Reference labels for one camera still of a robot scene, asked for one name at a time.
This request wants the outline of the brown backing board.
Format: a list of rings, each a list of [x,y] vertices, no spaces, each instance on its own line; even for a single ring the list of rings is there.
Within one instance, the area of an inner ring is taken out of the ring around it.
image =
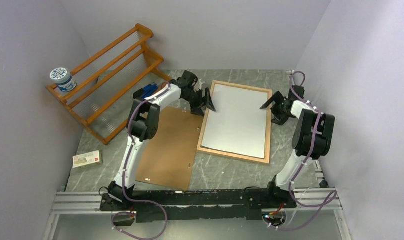
[[[160,113],[158,131],[145,148],[136,180],[187,190],[203,117],[178,108]]]

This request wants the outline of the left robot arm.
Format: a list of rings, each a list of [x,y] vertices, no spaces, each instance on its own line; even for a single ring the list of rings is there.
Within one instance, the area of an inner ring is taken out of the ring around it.
[[[160,90],[148,97],[136,97],[126,124],[127,144],[119,171],[107,188],[108,196],[120,210],[132,206],[132,192],[142,154],[157,133],[160,113],[174,101],[183,99],[190,105],[193,115],[204,116],[204,110],[215,111],[209,87],[198,77],[184,71],[182,76],[166,82]]]

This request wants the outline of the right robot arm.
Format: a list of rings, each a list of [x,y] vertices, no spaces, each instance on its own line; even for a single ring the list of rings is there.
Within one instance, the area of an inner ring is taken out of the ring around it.
[[[304,167],[327,155],[331,147],[335,116],[318,111],[303,95],[302,86],[292,85],[286,97],[277,91],[260,107],[271,107],[273,124],[282,126],[290,118],[298,120],[291,141],[292,153],[284,168],[268,183],[264,195],[265,203],[272,208],[291,198],[292,183]]]

